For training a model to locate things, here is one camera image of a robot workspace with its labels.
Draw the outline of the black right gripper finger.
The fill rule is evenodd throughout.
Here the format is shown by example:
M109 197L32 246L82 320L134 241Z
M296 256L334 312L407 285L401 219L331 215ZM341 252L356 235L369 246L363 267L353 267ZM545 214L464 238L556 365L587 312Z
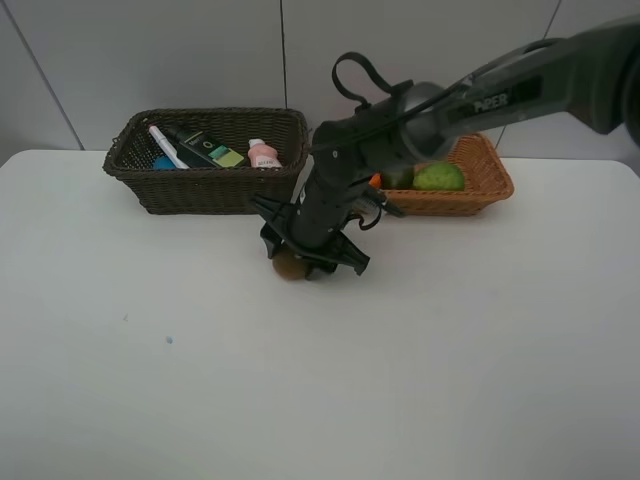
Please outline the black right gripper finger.
M267 258L273 259L284 245L282 237L272 227L262 227L260 237L266 246Z
M325 276L331 275L336 271L338 267L336 263L326 262L324 260L304 258L304 261L304 279L308 281L320 280Z

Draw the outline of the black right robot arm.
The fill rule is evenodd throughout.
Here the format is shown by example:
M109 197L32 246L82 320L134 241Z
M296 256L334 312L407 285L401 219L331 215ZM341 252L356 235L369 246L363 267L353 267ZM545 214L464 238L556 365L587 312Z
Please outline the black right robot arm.
M600 135L619 127L639 135L637 16L530 43L445 88L391 85L363 55L346 59L363 67L385 99L357 96L352 116L315 129L313 167L296 201L251 201L269 259L295 259L302 277L341 265L364 272L369 259L344 227L356 219L354 203L372 195L371 177L443 157L461 136L559 112Z

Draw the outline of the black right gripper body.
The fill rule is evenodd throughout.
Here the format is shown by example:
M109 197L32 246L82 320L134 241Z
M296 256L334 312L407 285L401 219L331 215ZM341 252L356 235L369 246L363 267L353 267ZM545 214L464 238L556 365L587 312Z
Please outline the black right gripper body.
M304 216L304 207L294 203L255 195L251 206L264 220L263 227L272 227L283 239L282 248L293 250L299 257L324 260L347 266L360 276L370 258L363 253L337 225L312 225L310 216Z

